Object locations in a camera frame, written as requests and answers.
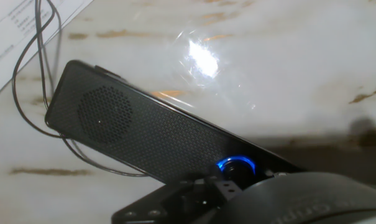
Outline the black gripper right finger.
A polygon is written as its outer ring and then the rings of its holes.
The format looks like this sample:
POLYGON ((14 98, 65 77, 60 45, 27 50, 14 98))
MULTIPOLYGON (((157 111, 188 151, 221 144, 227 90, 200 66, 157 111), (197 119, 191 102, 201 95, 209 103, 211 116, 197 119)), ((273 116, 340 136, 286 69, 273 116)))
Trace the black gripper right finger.
POLYGON ((289 173, 288 172, 274 172, 272 170, 269 170, 267 169, 265 171, 265 175, 268 177, 268 178, 276 178, 276 177, 283 177, 283 176, 286 176, 288 175, 289 173))

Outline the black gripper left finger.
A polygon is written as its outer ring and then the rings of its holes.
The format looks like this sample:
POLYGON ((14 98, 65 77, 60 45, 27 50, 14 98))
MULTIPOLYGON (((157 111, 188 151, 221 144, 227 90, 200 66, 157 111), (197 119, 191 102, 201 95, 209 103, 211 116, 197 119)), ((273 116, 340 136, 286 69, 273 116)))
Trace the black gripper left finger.
POLYGON ((215 176, 167 184, 115 212, 112 224, 206 224, 242 193, 233 181, 215 176))

